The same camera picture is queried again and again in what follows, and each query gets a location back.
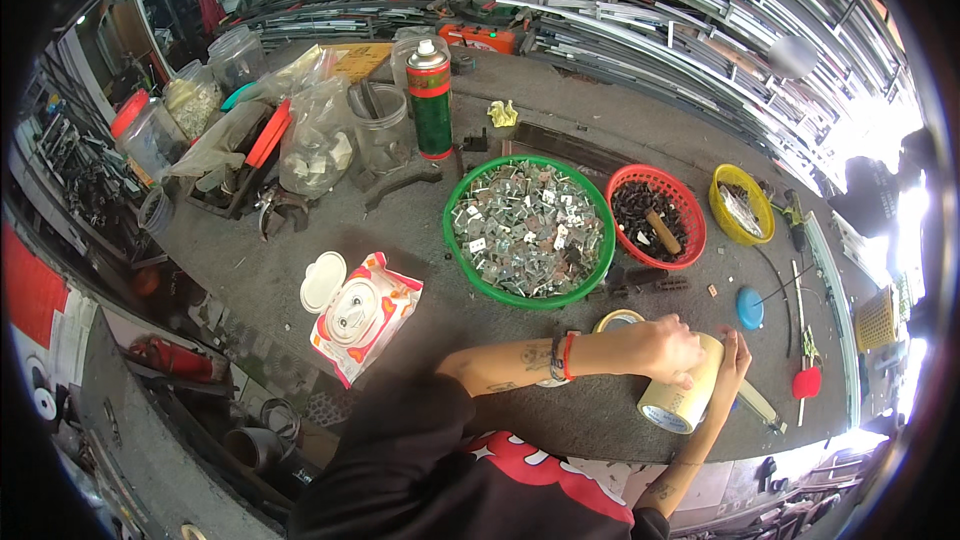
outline plastic bag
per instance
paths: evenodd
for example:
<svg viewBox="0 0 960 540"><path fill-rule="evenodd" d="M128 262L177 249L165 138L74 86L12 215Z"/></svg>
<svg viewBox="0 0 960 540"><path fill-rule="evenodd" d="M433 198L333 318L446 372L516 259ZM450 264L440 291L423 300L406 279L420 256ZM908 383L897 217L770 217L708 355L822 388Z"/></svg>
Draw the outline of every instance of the plastic bag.
<svg viewBox="0 0 960 540"><path fill-rule="evenodd" d="M349 86L340 73L290 99L293 121L280 139L280 186L288 192L319 198L350 166L356 129Z"/></svg>
<svg viewBox="0 0 960 540"><path fill-rule="evenodd" d="M267 73L255 84L242 90L236 102L260 101L279 106L284 99L330 79L337 64L335 48L312 45L288 66Z"/></svg>
<svg viewBox="0 0 960 540"><path fill-rule="evenodd" d="M754 210L750 208L749 202L740 200L733 194L730 194L726 186L720 186L720 198L723 198L723 204L726 206L726 210L729 211L729 214L736 220L737 225L753 236L763 238L763 231L757 222L757 216L754 215Z"/></svg>
<svg viewBox="0 0 960 540"><path fill-rule="evenodd" d="M234 150L270 111L269 106L258 101L238 104L190 146L186 154L170 167L169 174L199 177L221 165L239 170L247 155Z"/></svg>
<svg viewBox="0 0 960 540"><path fill-rule="evenodd" d="M376 252L346 276L310 333L310 344L348 389L414 314L424 283L387 268Z"/></svg>

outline orange toolbox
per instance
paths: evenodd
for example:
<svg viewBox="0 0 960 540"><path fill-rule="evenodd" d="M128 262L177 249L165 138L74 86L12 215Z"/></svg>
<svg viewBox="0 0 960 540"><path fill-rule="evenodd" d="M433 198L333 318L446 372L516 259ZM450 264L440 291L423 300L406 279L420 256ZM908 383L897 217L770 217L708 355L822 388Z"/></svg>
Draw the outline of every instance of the orange toolbox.
<svg viewBox="0 0 960 540"><path fill-rule="evenodd" d="M451 47L468 47L480 51L514 54L517 35L482 25L448 23L439 29L439 36Z"/></svg>

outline yellow basket on floor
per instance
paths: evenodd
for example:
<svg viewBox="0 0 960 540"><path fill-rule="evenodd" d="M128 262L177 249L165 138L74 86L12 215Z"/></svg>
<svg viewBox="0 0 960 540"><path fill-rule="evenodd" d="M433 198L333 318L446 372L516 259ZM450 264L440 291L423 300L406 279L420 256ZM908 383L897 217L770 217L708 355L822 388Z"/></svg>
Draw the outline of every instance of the yellow basket on floor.
<svg viewBox="0 0 960 540"><path fill-rule="evenodd" d="M720 188L717 184L724 182L746 189L747 197L750 199L750 209L759 220L757 224L763 237L756 237L747 230L740 227L740 224L734 219L734 216L727 210L723 204L723 198L720 196ZM770 208L770 201L763 195L763 190L754 181L749 173L736 166L724 162L713 170L713 183L710 184L710 210L713 211L713 218L720 225L727 236L743 246L763 245L769 243L774 237L774 210Z"/></svg>
<svg viewBox="0 0 960 540"><path fill-rule="evenodd" d="M900 299L894 284L890 284L853 310L853 334L856 348L861 353L881 348L897 340L900 323Z"/></svg>

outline workbench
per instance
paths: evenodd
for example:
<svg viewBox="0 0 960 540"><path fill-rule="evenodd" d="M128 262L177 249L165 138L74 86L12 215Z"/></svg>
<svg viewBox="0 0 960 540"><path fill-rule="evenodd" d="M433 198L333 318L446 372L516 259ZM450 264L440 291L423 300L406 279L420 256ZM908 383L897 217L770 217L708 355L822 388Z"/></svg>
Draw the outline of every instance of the workbench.
<svg viewBox="0 0 960 540"><path fill-rule="evenodd" d="M276 68L299 56L310 44L291 42L269 57ZM677 176L693 189L706 220L706 248L687 269L672 273L685 277L689 289L657 291L653 285L625 299L582 300L561 309L521 310L488 298L468 281L460 265L447 258L441 218L457 179L452 158L440 162L438 184L417 183L390 194L365 216L365 196L344 177L311 209L309 226L294 233L292 226L264 242L258 218L239 221L211 215L183 198L175 200L175 214L156 240L188 275L254 329L248 346L235 347L238 364L259 383L296 405L306 404L312 392L331 390L339 382L330 377L330 364L309 343L316 315L299 298L304 272L321 253L337 251L353 270L369 253L383 251L389 267L424 282L416 311L385 352L358 379L351 394L362 391L377 376L412 375L436 366L453 351L474 345L521 341L552 335L555 327L588 332L606 313L630 308L645 318L680 314L691 329L714 333L719 323L738 325L735 298L744 285L761 296L778 287L769 265L753 247L733 242L717 226L710 212L708 189L714 168L734 163L767 179L779 196L787 188L800 193L804 209L820 222L829 222L827 203L743 140L720 132L691 114L618 86L561 77L556 69L522 57L474 51L477 70L453 78L454 138L479 135L486 126L489 151L463 153L467 167L500 154L501 142L512 129L495 129L486 115L490 101L508 99L520 119L558 130L649 163ZM391 81L389 66L374 79ZM416 157L408 167L388 177L433 171ZM792 277L790 260L798 268L810 263L810 253L798 254L786 224L776 216L774 238L761 246L783 281ZM846 293L865 300L872 284L843 256L838 235L824 230ZM614 262L635 267L617 248ZM830 306L824 304L824 285L811 270L802 277L804 315L812 326L825 368L820 395L806 401L803 425L797 427L798 401L790 392L800 370L801 344L795 291L787 289L793 321L793 352L786 358L787 310L780 296L766 304L762 329L746 334L753 355L747 379L787 423L785 435L764 426L749 408L739 406L710 453L711 461L729 461L767 455L836 436L846 430L846 394L843 361ZM713 284L714 298L707 286ZM579 378L558 388L531 386L477 399L477 431L511 430L535 446L557 455L618 462L668 462L686 438L665 431L637 411L646 379L636 376ZM864 420L873 414L864 412Z"/></svg>

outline bracelet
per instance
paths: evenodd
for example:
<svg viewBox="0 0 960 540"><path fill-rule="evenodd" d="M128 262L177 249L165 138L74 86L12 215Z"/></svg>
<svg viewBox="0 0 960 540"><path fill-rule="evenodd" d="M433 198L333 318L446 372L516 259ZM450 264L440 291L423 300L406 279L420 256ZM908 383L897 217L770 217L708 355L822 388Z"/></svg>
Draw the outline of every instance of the bracelet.
<svg viewBox="0 0 960 540"><path fill-rule="evenodd" d="M576 380L575 376L570 375L570 346L573 345L573 339L577 338L576 333L566 335L566 344L563 346L563 378L568 381Z"/></svg>
<svg viewBox="0 0 960 540"><path fill-rule="evenodd" d="M559 331L553 334L553 343L550 345L550 377L557 382L565 382L564 377L565 363L562 358L557 358L557 348L560 346L560 340L563 334Z"/></svg>

